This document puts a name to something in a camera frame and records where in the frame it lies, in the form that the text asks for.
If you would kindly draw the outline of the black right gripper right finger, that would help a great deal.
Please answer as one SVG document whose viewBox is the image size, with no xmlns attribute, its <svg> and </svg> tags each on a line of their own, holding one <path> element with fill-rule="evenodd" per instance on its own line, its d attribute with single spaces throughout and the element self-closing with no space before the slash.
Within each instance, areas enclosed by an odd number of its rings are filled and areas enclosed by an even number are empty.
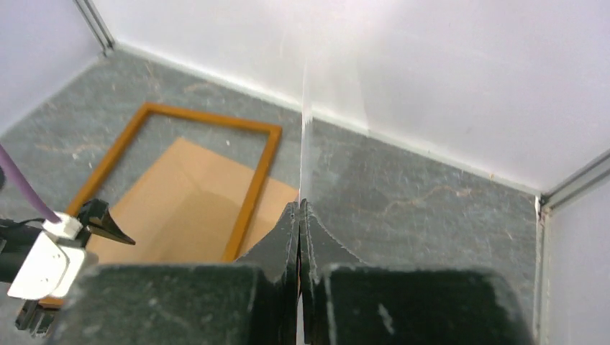
<svg viewBox="0 0 610 345">
<path fill-rule="evenodd" d="M 306 344 L 532 344 L 513 290 L 483 267 L 377 266 L 299 204 Z"/>
</svg>

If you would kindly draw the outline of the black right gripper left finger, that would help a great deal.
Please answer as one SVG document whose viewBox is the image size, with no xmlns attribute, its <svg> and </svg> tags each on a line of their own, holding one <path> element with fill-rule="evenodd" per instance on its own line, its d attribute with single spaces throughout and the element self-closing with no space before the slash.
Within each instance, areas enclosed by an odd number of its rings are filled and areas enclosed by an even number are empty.
<svg viewBox="0 0 610 345">
<path fill-rule="evenodd" d="M 299 205 L 224 264 L 103 264 L 71 288 L 50 344 L 294 344 Z"/>
</svg>

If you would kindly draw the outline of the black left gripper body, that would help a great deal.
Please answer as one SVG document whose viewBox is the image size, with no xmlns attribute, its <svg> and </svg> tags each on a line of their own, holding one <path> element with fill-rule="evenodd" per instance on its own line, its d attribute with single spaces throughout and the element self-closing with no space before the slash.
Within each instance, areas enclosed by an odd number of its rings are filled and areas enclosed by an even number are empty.
<svg viewBox="0 0 610 345">
<path fill-rule="evenodd" d="M 14 221 L 1 218 L 1 282 L 11 284 L 42 231 L 29 223 L 42 223 L 42 218 Z M 28 330 L 33 336 L 44 336 L 53 322 L 57 308 L 45 309 L 37 300 L 24 300 L 15 319 L 19 331 Z"/>
</svg>

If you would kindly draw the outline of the brown cardboard backing board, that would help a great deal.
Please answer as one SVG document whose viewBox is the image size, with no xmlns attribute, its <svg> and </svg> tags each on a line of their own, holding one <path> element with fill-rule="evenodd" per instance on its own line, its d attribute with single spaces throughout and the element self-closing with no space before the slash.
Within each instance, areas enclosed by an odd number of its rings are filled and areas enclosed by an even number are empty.
<svg viewBox="0 0 610 345">
<path fill-rule="evenodd" d="M 100 263 L 221 262 L 253 169 L 178 138 L 112 206 L 135 240 L 94 236 Z"/>
</svg>

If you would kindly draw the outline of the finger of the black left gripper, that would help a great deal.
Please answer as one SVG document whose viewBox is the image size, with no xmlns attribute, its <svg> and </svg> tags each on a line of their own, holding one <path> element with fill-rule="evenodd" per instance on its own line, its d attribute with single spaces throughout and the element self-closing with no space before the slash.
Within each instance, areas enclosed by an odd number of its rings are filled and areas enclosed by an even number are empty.
<svg viewBox="0 0 610 345">
<path fill-rule="evenodd" d="M 114 221 L 106 201 L 98 198 L 87 201 L 78 212 L 77 219 L 92 234 L 121 244 L 136 245 L 136 241 L 127 236 Z"/>
</svg>

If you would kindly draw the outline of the clear glass pane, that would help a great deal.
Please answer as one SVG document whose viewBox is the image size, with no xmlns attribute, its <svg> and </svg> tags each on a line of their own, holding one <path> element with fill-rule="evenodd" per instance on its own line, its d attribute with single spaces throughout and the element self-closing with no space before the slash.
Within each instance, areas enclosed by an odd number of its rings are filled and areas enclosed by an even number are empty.
<svg viewBox="0 0 610 345">
<path fill-rule="evenodd" d="M 367 185 L 361 171 L 367 142 L 361 121 L 349 125 L 332 106 L 354 70 L 348 45 L 337 34 L 311 28 L 304 33 L 301 97 L 299 224 L 304 340 L 325 344 L 327 329 L 324 270 L 363 262 L 360 238 L 367 217 L 359 202 Z"/>
</svg>

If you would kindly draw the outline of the wooden picture frame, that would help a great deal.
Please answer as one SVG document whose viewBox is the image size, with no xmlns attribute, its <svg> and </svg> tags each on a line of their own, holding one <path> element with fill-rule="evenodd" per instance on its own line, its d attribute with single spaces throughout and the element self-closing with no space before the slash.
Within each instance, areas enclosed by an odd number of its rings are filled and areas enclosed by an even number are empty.
<svg viewBox="0 0 610 345">
<path fill-rule="evenodd" d="M 223 251 L 223 262 L 235 261 L 239 257 L 246 232 L 250 228 L 255 209 L 260 201 L 265 182 L 268 179 L 268 173 L 270 172 L 281 140 L 282 127 L 276 124 L 205 111 L 196 111 L 161 103 L 143 103 L 136 111 L 135 115 L 130 119 L 122 133 L 117 137 L 111 148 L 106 152 L 101 162 L 92 171 L 86 182 L 73 197 L 72 201 L 65 209 L 65 212 L 72 216 L 76 215 L 80 207 L 95 194 L 101 184 L 108 178 L 119 159 L 122 157 L 123 152 L 131 145 L 134 138 L 137 136 L 138 131 L 151 114 L 209 123 L 221 127 L 232 127 L 249 132 L 260 132 L 268 135 L 257 167 L 252 175 L 252 180 L 248 185 L 232 233 Z"/>
</svg>

